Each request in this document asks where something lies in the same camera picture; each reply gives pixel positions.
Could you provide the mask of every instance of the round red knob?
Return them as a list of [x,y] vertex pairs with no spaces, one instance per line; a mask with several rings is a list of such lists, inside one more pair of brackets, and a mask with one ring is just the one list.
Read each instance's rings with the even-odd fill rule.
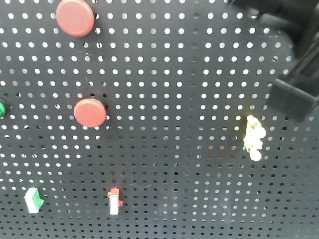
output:
[[97,99],[80,100],[74,107],[76,120],[87,127],[97,127],[103,124],[106,110],[102,102]]
[[65,33],[81,37],[93,29],[94,13],[83,0],[63,0],[56,9],[56,20]]

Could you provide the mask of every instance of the yellow connector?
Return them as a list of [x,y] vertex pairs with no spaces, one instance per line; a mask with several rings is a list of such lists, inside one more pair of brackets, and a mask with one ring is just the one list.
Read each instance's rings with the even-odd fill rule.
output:
[[253,116],[247,116],[244,145],[253,161],[259,161],[261,159],[261,153],[258,150],[263,148],[263,142],[260,139],[265,136],[266,131],[261,126],[259,120]]

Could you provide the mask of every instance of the green button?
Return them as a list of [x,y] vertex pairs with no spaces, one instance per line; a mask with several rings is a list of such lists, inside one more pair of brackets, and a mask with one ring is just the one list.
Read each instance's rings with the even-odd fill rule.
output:
[[0,118],[2,118],[6,113],[6,109],[4,107],[4,104],[0,102]]

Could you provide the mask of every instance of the red cap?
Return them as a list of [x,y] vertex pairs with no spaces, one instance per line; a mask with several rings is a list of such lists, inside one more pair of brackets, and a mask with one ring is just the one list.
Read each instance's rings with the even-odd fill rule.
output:
[[80,100],[74,107],[76,120],[87,127],[97,127],[103,124],[106,110],[102,102],[97,99]]
[[83,0],[63,0],[56,9],[56,20],[65,33],[81,37],[93,29],[94,13]]

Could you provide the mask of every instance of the pegboard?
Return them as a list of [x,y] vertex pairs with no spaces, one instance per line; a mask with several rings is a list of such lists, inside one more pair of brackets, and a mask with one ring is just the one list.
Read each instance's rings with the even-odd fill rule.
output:
[[[0,2],[1,238],[318,238],[318,111],[296,123],[266,105],[296,63],[284,33],[222,0],[92,0],[95,29],[74,38],[59,2]],[[91,96],[108,107],[96,128],[73,114]]]

